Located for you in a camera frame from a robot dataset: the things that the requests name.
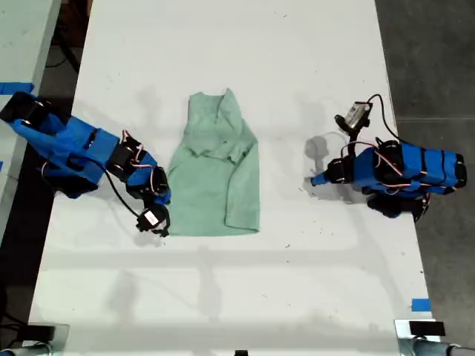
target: gray floor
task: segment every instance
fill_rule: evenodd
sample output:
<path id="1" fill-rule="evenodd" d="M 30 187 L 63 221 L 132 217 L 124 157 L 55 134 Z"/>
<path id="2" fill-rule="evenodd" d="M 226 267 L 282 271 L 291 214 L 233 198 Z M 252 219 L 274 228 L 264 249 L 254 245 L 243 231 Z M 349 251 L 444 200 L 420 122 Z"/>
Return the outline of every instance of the gray floor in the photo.
<path id="1" fill-rule="evenodd" d="M 399 133 L 417 145 L 463 154 L 470 176 L 475 165 L 475 1 L 376 3 Z M 48 61 L 61 56 L 52 49 Z M 66 63 L 45 71 L 41 92 L 71 98 L 75 81 Z M 469 177 L 464 189 L 433 197 L 416 225 L 433 313 L 445 321 L 448 341 L 472 347 L 474 194 Z"/>

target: red and white wire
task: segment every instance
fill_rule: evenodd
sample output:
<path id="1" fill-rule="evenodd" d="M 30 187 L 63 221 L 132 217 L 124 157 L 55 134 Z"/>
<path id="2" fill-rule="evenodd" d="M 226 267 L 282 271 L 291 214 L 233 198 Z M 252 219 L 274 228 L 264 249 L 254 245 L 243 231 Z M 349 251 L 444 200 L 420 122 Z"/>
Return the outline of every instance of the red and white wire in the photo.
<path id="1" fill-rule="evenodd" d="M 131 166 L 134 168 L 151 168 L 150 172 L 150 189 L 154 192 L 154 166 L 153 165 L 135 165 L 131 163 Z"/>
<path id="2" fill-rule="evenodd" d="M 375 148 L 374 153 L 377 154 L 380 159 L 382 159 L 383 161 L 385 161 L 385 162 L 387 163 L 387 165 L 389 165 L 400 177 L 402 177 L 402 172 L 401 172 L 393 163 L 391 163 L 391 161 L 390 161 L 388 158 L 386 158 L 385 156 L 383 156 L 382 154 L 380 154 L 380 153 L 378 152 L 378 146 L 374 145 L 373 143 L 363 142 L 363 141 L 351 141 L 351 142 L 348 142 L 348 143 L 347 143 L 345 146 L 343 146 L 343 147 L 341 148 L 341 150 L 340 150 L 340 156 L 341 156 L 341 158 L 343 158 L 343 150 L 344 150 L 346 147 L 348 147 L 349 145 L 351 145 L 351 144 L 356 144 L 356 143 L 359 143 L 359 144 L 361 144 L 361 145 L 366 145 L 366 146 L 374 147 L 374 148 Z"/>

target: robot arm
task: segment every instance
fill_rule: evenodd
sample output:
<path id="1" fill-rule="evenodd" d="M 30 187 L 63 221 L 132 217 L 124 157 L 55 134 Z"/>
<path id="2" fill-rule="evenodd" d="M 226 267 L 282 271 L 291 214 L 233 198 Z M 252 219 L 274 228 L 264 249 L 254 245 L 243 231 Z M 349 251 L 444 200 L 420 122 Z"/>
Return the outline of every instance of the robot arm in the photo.
<path id="1" fill-rule="evenodd" d="M 127 131 L 122 138 L 95 128 L 75 116 L 56 112 L 46 100 L 16 92 L 0 111 L 5 121 L 45 159 L 43 178 L 55 191 L 76 199 L 98 188 L 105 174 L 122 204 L 137 217 L 139 231 L 168 235 L 165 207 L 171 192 L 165 171 Z M 127 192 L 144 203 L 141 214 L 131 209 L 115 189 L 109 172 L 125 183 Z M 165 222 L 164 229 L 157 229 Z"/>
<path id="2" fill-rule="evenodd" d="M 363 127 L 370 124 L 372 98 L 381 102 L 384 125 L 399 141 L 376 144 L 357 141 Z M 387 217 L 397 217 L 403 211 L 418 220 L 426 212 L 430 193 L 449 194 L 467 182 L 467 171 L 462 155 L 450 151 L 421 148 L 411 145 L 395 135 L 387 126 L 384 107 L 379 94 L 367 102 L 356 102 L 343 118 L 337 115 L 336 123 L 350 142 L 341 149 L 341 157 L 332 160 L 327 170 L 311 179 L 313 185 L 354 183 L 363 194 L 372 194 L 368 206 Z M 358 156 L 355 145 L 369 146 Z M 348 147 L 348 155 L 343 150 Z"/>

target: white tabletop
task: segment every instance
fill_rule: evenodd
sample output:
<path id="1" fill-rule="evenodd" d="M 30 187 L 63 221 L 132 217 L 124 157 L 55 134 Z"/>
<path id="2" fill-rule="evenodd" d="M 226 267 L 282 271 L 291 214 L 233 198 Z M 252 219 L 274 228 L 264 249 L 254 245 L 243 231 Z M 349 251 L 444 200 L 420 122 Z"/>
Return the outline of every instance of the white tabletop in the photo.
<path id="1" fill-rule="evenodd" d="M 0 1 L 0 82 L 33 83 L 38 93 L 61 0 Z M 0 95 L 0 109 L 11 96 Z M 0 124 L 0 242 L 10 214 L 26 141 Z"/>
<path id="2" fill-rule="evenodd" d="M 373 0 L 94 2 L 76 116 L 167 167 L 189 95 L 227 87 L 259 141 L 261 232 L 154 243 L 106 181 L 58 196 L 30 321 L 69 324 L 67 355 L 397 355 L 393 320 L 430 317 L 412 217 L 304 184 L 307 140 L 326 165 L 354 101 L 380 93 L 393 126 Z M 361 138 L 390 138 L 371 119 Z"/>

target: green towel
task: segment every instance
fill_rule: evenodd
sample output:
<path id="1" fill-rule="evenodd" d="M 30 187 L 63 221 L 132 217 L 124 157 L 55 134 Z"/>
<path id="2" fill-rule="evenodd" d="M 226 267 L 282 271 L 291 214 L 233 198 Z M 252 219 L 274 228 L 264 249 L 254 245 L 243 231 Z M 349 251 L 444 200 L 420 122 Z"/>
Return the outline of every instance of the green towel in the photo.
<path id="1" fill-rule="evenodd" d="M 223 96 L 190 96 L 188 124 L 171 160 L 168 181 L 171 234 L 258 231 L 258 141 L 230 89 Z"/>

